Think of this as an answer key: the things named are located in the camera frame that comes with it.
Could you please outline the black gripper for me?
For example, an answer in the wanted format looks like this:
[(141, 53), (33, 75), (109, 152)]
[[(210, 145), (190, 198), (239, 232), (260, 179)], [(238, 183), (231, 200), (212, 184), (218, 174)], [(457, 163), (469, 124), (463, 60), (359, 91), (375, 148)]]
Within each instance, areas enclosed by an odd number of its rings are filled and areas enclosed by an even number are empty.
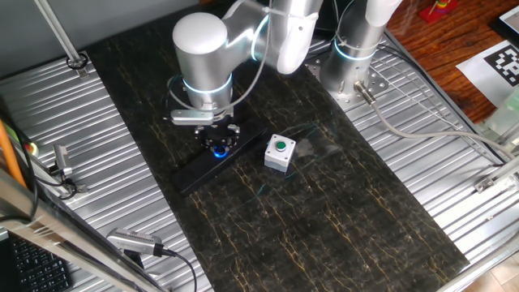
[(227, 122), (195, 129), (195, 138), (203, 147), (216, 154), (221, 154), (221, 144), (225, 152), (229, 152), (238, 142), (239, 136), (240, 127)]

